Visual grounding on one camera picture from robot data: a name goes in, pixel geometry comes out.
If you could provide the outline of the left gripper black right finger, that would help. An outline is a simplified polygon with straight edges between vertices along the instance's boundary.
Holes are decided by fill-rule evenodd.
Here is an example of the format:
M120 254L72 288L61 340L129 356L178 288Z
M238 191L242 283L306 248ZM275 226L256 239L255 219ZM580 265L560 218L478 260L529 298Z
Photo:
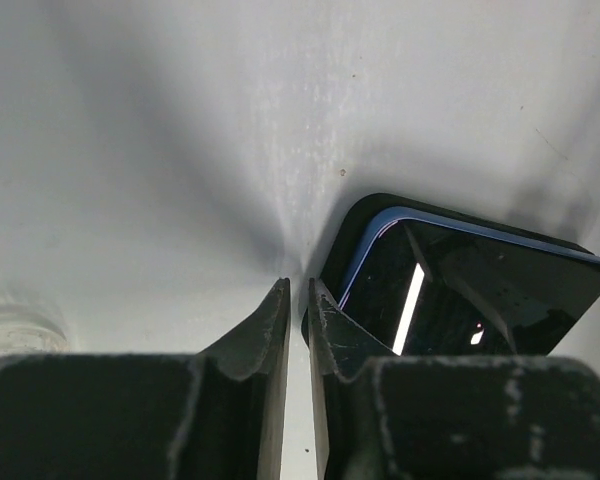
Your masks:
M600 378L542 356L398 356L309 284L322 479L600 479Z

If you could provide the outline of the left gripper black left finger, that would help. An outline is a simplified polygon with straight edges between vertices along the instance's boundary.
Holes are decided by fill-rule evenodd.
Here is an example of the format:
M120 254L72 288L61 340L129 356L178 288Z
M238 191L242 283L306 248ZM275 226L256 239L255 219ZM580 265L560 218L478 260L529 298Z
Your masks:
M198 353L0 358L0 479L276 479L290 282Z

